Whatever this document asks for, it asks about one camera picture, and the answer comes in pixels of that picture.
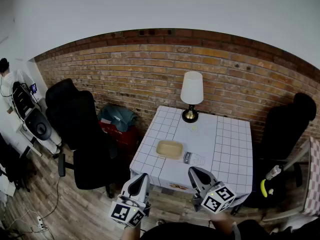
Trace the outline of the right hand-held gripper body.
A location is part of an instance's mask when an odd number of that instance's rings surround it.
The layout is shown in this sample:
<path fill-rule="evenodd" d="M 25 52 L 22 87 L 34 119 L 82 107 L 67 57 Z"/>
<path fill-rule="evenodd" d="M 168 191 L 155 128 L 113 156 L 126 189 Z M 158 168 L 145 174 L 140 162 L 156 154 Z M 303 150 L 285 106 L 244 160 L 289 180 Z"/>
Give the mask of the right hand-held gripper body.
<path fill-rule="evenodd" d="M 195 190 L 192 204 L 197 212 L 205 209 L 212 214 L 218 214 L 227 209 L 237 197 L 230 186 L 218 181 L 210 171 L 191 166 L 188 176 Z"/>

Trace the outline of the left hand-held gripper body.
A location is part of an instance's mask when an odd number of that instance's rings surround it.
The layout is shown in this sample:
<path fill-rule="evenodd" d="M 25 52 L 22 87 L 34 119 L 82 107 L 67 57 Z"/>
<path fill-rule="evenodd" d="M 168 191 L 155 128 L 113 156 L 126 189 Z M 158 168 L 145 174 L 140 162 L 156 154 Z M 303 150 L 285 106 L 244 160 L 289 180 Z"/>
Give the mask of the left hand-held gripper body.
<path fill-rule="evenodd" d="M 150 179 L 147 173 L 132 177 L 122 187 L 109 210 L 109 218 L 118 224 L 136 228 L 150 213 Z"/>

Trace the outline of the person's left forearm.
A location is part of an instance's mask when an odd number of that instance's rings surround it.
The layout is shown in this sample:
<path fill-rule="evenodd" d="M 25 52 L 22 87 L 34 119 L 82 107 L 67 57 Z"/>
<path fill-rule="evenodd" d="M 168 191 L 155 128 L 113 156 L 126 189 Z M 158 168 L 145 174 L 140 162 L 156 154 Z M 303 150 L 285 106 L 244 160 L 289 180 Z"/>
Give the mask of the person's left forearm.
<path fill-rule="evenodd" d="M 122 233 L 120 240 L 140 240 L 141 235 L 141 225 L 137 225 L 136 227 L 126 226 Z"/>

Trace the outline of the person's right forearm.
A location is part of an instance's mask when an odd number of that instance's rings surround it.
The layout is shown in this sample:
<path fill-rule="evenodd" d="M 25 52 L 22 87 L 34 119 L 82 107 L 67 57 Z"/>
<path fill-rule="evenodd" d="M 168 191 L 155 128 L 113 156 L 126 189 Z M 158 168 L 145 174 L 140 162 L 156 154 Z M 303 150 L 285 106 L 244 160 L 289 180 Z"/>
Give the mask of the person's right forearm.
<path fill-rule="evenodd" d="M 233 233 L 234 220 L 226 213 L 209 213 L 209 218 L 214 227 L 223 234 L 230 236 Z"/>

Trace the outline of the person's black clothing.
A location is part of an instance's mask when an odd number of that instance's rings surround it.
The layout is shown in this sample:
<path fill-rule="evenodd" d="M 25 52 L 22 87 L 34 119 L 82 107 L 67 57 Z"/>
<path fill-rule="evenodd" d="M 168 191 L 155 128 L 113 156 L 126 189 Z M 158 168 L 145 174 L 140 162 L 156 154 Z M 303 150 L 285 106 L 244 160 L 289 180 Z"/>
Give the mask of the person's black clothing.
<path fill-rule="evenodd" d="M 185 222 L 168 222 L 145 232 L 140 240 L 320 240 L 320 218 L 297 230 L 269 234 L 255 220 L 239 223 L 231 235 L 217 229 Z"/>

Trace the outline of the white grid tablecloth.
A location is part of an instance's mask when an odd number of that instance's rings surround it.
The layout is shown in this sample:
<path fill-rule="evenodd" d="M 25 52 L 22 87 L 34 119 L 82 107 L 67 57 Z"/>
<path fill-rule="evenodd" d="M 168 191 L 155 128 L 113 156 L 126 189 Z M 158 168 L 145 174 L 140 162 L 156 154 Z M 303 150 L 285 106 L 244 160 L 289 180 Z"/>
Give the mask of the white grid tablecloth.
<path fill-rule="evenodd" d="M 132 175 L 147 173 L 151 184 L 185 193 L 194 190 L 188 177 L 191 166 L 203 168 L 245 200 L 252 192 L 253 148 L 248 121 L 200 113 L 187 123 L 182 109 L 159 106 L 132 162 Z M 158 155 L 159 141 L 182 144 L 181 158 Z"/>

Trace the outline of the white bottle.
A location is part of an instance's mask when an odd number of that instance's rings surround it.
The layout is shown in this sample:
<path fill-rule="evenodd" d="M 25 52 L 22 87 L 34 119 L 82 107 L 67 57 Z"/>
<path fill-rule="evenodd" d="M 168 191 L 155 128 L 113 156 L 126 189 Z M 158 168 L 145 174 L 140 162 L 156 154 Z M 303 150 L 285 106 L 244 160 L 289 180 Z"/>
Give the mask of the white bottle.
<path fill-rule="evenodd" d="M 266 175 L 265 179 L 267 181 L 272 180 L 274 177 L 279 175 L 282 172 L 282 168 L 279 165 L 275 165 Z"/>

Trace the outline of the black office chair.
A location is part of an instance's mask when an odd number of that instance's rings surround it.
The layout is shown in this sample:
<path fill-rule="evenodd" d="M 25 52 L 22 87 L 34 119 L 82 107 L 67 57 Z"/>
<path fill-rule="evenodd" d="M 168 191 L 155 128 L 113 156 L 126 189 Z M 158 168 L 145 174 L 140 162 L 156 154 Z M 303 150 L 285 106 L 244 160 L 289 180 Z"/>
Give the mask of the black office chair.
<path fill-rule="evenodd" d="M 117 142 L 99 124 L 91 92 L 78 90 L 67 78 L 47 90 L 45 102 L 47 119 L 73 151 L 72 163 L 66 161 L 64 153 L 59 155 L 59 176 L 64 177 L 71 169 L 78 189 L 104 187 L 107 196 L 113 198 L 110 185 L 124 176 L 121 153 Z"/>
<path fill-rule="evenodd" d="M 260 183 L 276 165 L 283 168 L 294 146 L 316 117 L 315 101 L 305 93 L 296 93 L 292 103 L 273 107 L 266 118 L 260 144 L 253 146 L 252 191 L 243 202 L 249 208 L 270 208 L 286 197 L 286 173 L 281 172 L 265 181 L 267 197 L 261 192 Z"/>

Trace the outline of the checkered cloth table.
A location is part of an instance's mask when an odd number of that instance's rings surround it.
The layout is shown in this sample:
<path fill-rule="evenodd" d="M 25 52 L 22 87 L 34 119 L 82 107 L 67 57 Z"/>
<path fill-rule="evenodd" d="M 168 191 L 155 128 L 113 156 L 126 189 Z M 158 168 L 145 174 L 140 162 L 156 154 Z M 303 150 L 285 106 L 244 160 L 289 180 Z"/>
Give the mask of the checkered cloth table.
<path fill-rule="evenodd" d="M 320 217 L 320 142 L 309 140 L 309 170 L 306 196 L 302 214 Z"/>

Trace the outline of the white shade table lamp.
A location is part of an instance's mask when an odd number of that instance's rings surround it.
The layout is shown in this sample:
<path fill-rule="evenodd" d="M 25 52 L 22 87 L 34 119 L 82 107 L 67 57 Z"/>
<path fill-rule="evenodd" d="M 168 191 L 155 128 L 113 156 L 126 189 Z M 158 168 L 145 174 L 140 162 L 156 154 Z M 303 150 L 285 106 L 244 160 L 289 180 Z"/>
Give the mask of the white shade table lamp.
<path fill-rule="evenodd" d="M 203 76 L 197 71 L 188 71 L 184 74 L 180 99 L 188 105 L 182 112 L 182 119 L 186 123 L 194 123 L 199 118 L 195 106 L 204 100 Z"/>

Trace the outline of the white low bench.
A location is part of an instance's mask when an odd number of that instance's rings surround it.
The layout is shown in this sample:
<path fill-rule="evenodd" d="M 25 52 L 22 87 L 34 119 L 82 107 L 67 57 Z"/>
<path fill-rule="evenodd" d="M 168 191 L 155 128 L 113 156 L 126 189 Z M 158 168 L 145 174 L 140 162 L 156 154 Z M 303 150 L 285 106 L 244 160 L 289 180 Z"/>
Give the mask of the white low bench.
<path fill-rule="evenodd" d="M 15 132 L 20 134 L 22 138 L 25 140 L 27 146 L 39 157 L 42 157 L 42 153 L 39 152 L 35 147 L 34 143 L 37 140 L 31 134 L 28 133 L 28 130 L 22 123 L 19 123 L 18 126 L 15 127 Z"/>

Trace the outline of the black backpack device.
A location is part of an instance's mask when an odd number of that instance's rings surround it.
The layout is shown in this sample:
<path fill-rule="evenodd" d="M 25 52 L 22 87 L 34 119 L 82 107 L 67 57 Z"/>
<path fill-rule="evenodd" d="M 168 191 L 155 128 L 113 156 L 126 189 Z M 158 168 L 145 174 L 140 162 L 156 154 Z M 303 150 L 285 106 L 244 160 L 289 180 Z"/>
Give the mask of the black backpack device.
<path fill-rule="evenodd" d="M 12 86 L 12 101 L 18 115 L 24 120 L 35 108 L 31 92 L 25 83 L 16 81 Z"/>

